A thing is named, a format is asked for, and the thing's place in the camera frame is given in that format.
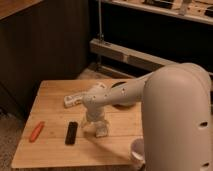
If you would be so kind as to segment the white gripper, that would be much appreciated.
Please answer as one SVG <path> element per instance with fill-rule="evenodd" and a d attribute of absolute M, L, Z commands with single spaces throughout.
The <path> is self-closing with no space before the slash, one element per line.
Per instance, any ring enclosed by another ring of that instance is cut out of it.
<path fill-rule="evenodd" d="M 84 129 L 91 122 L 99 122 L 98 130 L 106 132 L 108 130 L 107 123 L 105 121 L 105 112 L 103 108 L 87 109 L 85 115 L 85 121 L 81 122 L 81 129 Z"/>

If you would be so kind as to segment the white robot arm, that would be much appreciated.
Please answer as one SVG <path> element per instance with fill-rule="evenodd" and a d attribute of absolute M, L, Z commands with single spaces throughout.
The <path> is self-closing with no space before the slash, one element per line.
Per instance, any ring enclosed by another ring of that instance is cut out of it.
<path fill-rule="evenodd" d="M 83 97 L 86 118 L 103 107 L 141 104 L 146 171 L 213 171 L 211 78 L 194 63 L 167 65 L 107 90 Z"/>

